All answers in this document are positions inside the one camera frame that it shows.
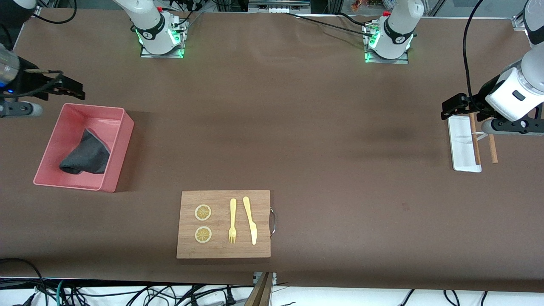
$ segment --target gray cloth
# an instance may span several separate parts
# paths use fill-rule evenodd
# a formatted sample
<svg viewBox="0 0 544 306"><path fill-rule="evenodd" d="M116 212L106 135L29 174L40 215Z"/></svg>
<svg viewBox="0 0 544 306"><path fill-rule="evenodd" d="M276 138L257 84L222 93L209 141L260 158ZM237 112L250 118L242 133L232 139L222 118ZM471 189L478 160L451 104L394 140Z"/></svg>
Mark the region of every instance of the gray cloth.
<svg viewBox="0 0 544 306"><path fill-rule="evenodd" d="M85 129L79 145L60 163L60 170L79 174L83 171L102 174L106 171L109 150L91 131Z"/></svg>

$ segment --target yellow knife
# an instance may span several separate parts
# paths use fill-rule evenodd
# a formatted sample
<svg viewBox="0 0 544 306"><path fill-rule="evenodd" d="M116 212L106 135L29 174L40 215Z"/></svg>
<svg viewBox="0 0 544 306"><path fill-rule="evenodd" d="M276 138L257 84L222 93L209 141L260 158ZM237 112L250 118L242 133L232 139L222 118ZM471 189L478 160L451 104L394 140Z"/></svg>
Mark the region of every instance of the yellow knife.
<svg viewBox="0 0 544 306"><path fill-rule="evenodd" d="M244 200L245 212L248 214L249 229L251 230L251 243L255 245L255 243L257 243L257 224L255 224L251 218L251 205L249 204L249 198L244 197L242 200Z"/></svg>

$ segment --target white floor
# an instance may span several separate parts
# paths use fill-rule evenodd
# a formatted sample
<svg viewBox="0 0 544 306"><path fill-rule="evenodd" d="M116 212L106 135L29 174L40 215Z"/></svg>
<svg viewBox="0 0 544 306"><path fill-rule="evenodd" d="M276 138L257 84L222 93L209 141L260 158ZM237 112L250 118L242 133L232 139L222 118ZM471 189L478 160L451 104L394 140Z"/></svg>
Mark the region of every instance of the white floor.
<svg viewBox="0 0 544 306"><path fill-rule="evenodd" d="M201 291L222 286L207 286ZM118 292L137 291L143 287L95 287L85 288L82 292L89 294L109 294ZM180 296L189 290L189 286L175 286L176 295ZM22 304L34 292L32 289L24 290L0 290L0 306L13 306ZM236 300L247 298L251 288L233 289L233 297ZM274 288L272 294L272 306L284 306L293 303L293 306L398 306L403 302L408 290L405 289L347 289L347 288L320 288L320 287L282 287ZM480 306L481 291L457 291L461 306ZM88 297L91 306L125 306L131 299L131 295L113 297ZM141 295L133 306L144 304L145 295ZM224 301L224 295L216 292L198 300L200 306L212 305ZM50 298L49 305L55 306L56 302ZM45 305L44 295L38 294L32 302L32 306ZM406 304L407 306L450 306L444 298L442 290L416 290ZM544 305L544 293L517 293L517 292L489 292L485 300L486 306L541 306ZM155 298L149 306L167 306L163 299Z"/></svg>

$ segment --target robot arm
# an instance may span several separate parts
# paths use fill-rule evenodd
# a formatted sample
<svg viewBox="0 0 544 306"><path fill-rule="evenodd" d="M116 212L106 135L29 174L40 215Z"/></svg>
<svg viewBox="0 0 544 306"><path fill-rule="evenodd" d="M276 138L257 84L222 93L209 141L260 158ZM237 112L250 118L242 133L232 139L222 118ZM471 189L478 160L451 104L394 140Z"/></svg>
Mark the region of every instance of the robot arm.
<svg viewBox="0 0 544 306"><path fill-rule="evenodd" d="M20 26L32 16L35 8L36 0L0 1L0 23L8 27ZM85 99L81 83L64 76L62 71L39 69L0 44L0 118L39 116L39 104L19 101L19 98L33 96L48 100L49 94Z"/></svg>
<svg viewBox="0 0 544 306"><path fill-rule="evenodd" d="M386 59L396 59L410 47L413 30L423 16L421 0L398 0L390 16L382 16L377 23L379 30L369 47Z"/></svg>
<svg viewBox="0 0 544 306"><path fill-rule="evenodd" d="M180 44L180 18L155 7L153 0L113 0L130 17L142 46L152 54L165 54Z"/></svg>
<svg viewBox="0 0 544 306"><path fill-rule="evenodd" d="M484 84L474 101L457 94L442 104L442 119L452 115L479 112L478 121L488 134L544 135L541 119L544 102L544 3L527 1L524 20L531 44L520 60ZM528 114L536 109L535 115Z"/></svg>

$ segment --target brown table surface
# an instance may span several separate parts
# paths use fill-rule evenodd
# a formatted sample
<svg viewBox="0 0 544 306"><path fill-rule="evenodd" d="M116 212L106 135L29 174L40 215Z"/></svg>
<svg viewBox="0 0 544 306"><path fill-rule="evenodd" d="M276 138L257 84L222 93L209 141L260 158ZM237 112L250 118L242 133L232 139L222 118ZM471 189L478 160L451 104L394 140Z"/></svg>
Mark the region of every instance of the brown table surface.
<svg viewBox="0 0 544 306"><path fill-rule="evenodd" d="M483 140L480 174L451 166L440 111L466 91L465 23L423 19L410 64L381 65L356 34L284 14L204 14L178 60L140 59L123 11L30 20L17 53L82 82L84 103L127 109L135 130L107 194L32 183L77 99L0 120L0 256L47 277L544 291L542 138L497 136L496 165ZM474 20L475 91L528 48L510 21ZM271 190L270 259L176 259L182 190L216 189Z"/></svg>

